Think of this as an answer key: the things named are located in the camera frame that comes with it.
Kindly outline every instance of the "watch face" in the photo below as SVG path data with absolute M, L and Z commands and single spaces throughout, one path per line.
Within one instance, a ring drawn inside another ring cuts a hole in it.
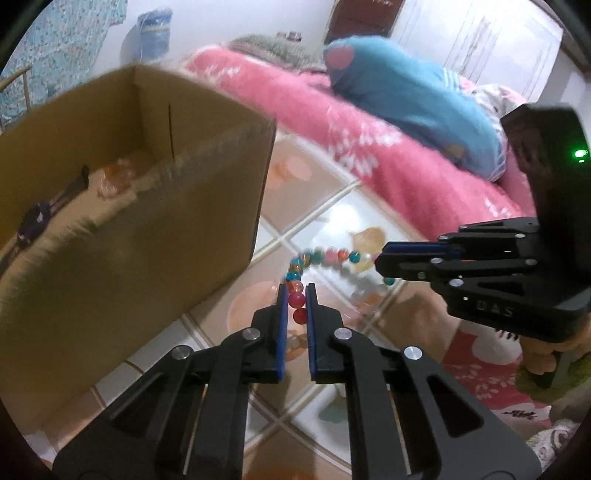
M 47 202 L 37 203 L 23 217 L 18 228 L 18 245 L 30 246 L 47 229 L 51 220 L 51 206 Z

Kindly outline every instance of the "pink bed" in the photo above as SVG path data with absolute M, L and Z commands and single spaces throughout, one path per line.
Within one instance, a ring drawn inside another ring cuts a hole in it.
M 499 184 L 488 183 L 333 96 L 326 75 L 295 75 L 218 46 L 192 54 L 184 70 L 321 145 L 427 239 L 464 223 L 534 215 L 512 154 Z

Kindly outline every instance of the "brown wooden cabinet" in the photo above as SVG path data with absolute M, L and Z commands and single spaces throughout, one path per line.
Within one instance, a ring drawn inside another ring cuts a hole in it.
M 404 0 L 340 0 L 325 43 L 351 35 L 388 37 Z

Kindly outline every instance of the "red bead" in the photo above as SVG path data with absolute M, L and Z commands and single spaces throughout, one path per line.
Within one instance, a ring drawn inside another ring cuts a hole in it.
M 303 293 L 292 293 L 287 302 L 290 307 L 300 309 L 306 304 L 306 296 Z
M 342 248 L 337 253 L 337 258 L 339 259 L 339 262 L 346 262 L 349 259 L 349 250 Z
M 308 312 L 306 309 L 297 309 L 294 312 L 294 322 L 298 325 L 305 325 L 308 322 Z
M 304 284 L 299 280 L 292 280 L 287 284 L 289 293 L 302 293 L 304 291 Z

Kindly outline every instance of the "white door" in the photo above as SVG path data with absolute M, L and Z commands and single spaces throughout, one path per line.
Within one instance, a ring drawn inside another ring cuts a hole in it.
M 507 85 L 537 101 L 556 61 L 562 29 L 527 0 L 486 3 L 476 47 L 459 73 L 479 85 Z
M 391 38 L 412 55 L 454 68 L 466 56 L 479 14 L 473 0 L 406 0 Z

